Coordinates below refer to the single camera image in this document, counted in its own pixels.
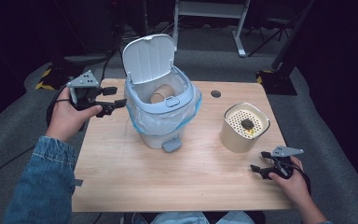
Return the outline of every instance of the denim sleeve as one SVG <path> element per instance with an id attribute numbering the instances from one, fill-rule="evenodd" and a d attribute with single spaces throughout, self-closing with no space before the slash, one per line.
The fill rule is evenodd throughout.
<path id="1" fill-rule="evenodd" d="M 75 163 L 72 146 L 41 136 L 21 174 L 4 223 L 69 223 Z"/>

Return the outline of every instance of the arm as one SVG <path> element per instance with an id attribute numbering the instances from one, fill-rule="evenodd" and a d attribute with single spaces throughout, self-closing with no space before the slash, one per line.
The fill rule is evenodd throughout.
<path id="1" fill-rule="evenodd" d="M 65 88 L 58 99 L 69 99 L 69 89 Z M 77 111 L 68 101 L 56 103 L 46 136 L 39 138 L 21 174 L 5 223 L 69 222 L 76 158 L 75 149 L 65 142 L 101 110 L 100 105 Z"/>
<path id="2" fill-rule="evenodd" d="M 292 157 L 292 162 L 303 170 L 301 161 L 298 158 Z M 307 184 L 299 171 L 294 170 L 289 179 L 283 179 L 274 173 L 270 173 L 269 177 L 281 186 L 287 197 L 298 207 L 304 224 L 327 222 L 324 214 L 310 197 Z"/>

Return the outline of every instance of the beige container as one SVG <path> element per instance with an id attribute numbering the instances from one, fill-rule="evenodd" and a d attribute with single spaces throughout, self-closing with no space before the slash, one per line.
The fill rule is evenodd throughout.
<path id="1" fill-rule="evenodd" d="M 254 124 L 254 128 L 250 132 L 241 125 L 245 119 Z M 239 103 L 226 111 L 220 140 L 230 151 L 246 152 L 268 128 L 269 119 L 265 114 L 251 104 Z"/>
<path id="2" fill-rule="evenodd" d="M 162 85 L 153 93 L 150 102 L 156 104 L 163 102 L 165 98 L 173 96 L 173 88 L 169 85 Z"/>

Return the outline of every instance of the white lid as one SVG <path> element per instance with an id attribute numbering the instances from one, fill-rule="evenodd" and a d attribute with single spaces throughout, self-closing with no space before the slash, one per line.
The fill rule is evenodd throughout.
<path id="1" fill-rule="evenodd" d="M 173 56 L 174 44 L 170 36 L 148 35 L 124 48 L 124 69 L 133 84 L 145 83 L 169 74 Z"/>

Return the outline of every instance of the hand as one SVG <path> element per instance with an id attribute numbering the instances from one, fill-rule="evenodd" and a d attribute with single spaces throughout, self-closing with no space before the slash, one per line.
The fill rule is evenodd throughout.
<path id="1" fill-rule="evenodd" d="M 303 170 L 302 163 L 298 158 L 292 156 L 291 160 L 292 163 Z M 283 189 L 286 196 L 295 204 L 300 204 L 310 199 L 307 184 L 298 170 L 294 169 L 293 174 L 289 179 L 281 178 L 275 173 L 269 173 L 268 176 Z"/>
<path id="2" fill-rule="evenodd" d="M 85 110 L 77 111 L 70 104 L 70 97 L 69 88 L 66 87 L 57 98 L 58 102 L 55 103 L 46 136 L 67 142 L 79 131 L 87 119 L 97 115 L 103 109 L 100 105 L 95 105 Z"/>

